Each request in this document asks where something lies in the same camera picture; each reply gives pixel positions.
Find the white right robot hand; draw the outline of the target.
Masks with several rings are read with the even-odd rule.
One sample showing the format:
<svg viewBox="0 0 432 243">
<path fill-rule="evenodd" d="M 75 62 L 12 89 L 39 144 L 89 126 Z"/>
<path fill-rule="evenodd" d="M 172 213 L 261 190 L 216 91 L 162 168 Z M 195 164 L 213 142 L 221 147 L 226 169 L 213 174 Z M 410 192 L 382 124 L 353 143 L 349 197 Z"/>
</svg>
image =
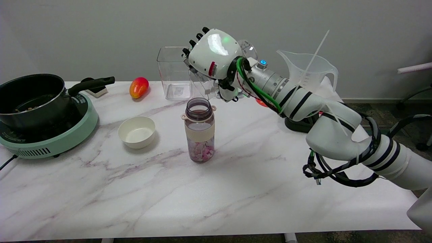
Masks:
<svg viewBox="0 0 432 243">
<path fill-rule="evenodd" d="M 182 51 L 182 59 L 200 95 L 206 99 L 238 101 L 239 66 L 245 60 L 242 48 L 231 35 L 204 27 Z"/>
</svg>

